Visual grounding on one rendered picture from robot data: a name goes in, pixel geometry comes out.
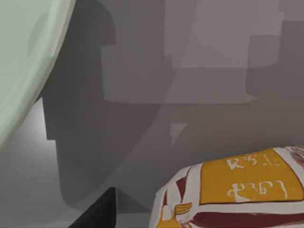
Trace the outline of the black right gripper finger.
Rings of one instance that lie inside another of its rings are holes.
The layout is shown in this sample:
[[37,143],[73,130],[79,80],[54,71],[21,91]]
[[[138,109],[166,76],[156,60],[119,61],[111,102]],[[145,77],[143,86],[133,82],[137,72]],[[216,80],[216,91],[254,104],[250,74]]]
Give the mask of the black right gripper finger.
[[116,188],[107,189],[68,228],[115,228]]

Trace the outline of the red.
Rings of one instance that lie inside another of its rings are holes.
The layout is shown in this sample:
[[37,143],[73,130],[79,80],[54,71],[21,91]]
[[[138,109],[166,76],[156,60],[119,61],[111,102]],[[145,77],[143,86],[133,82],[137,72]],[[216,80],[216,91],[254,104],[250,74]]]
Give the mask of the red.
[[304,146],[179,170],[156,193],[148,228],[304,228]]

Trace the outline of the pale green container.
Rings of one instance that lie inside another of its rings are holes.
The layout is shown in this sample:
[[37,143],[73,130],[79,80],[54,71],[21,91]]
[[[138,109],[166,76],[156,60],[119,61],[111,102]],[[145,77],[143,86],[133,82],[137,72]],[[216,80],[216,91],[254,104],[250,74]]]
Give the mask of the pale green container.
[[75,4],[76,0],[0,0],[0,152],[46,83]]

